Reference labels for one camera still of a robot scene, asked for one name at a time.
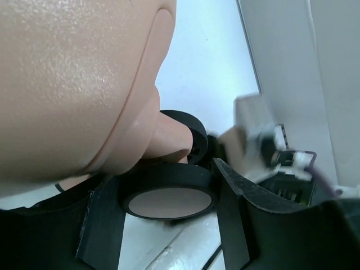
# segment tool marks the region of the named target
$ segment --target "black circular object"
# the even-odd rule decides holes
[[[189,164],[197,164],[206,154],[208,150],[208,137],[203,124],[195,116],[183,111],[164,110],[161,113],[168,117],[186,125],[193,138],[192,150],[187,156]]]
[[[120,184],[119,201],[133,216],[175,220],[210,211],[219,189],[211,172],[200,166],[165,163],[129,173]]]

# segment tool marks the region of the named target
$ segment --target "mannequin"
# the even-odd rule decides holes
[[[154,84],[174,0],[17,1],[0,12],[0,196],[123,174],[140,159],[186,163],[192,134],[159,112]]]

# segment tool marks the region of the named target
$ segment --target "floor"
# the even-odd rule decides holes
[[[172,44],[156,80],[161,108],[198,117],[209,133],[233,126],[233,101],[258,91],[236,0],[179,0]],[[32,206],[51,186],[0,200]],[[119,269],[201,270],[219,247],[216,214],[169,227],[127,216]],[[207,269],[224,270],[222,253]]]

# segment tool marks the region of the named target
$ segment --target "beige plastic object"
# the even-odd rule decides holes
[[[154,85],[175,9],[170,0],[1,4],[0,196],[121,174],[143,156],[183,162],[191,132],[159,113]]]

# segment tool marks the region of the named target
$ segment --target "beige plastic surface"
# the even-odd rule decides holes
[[[175,9],[175,0],[1,4],[0,196],[135,165],[158,126],[154,82]],[[177,124],[184,154],[191,132]]]

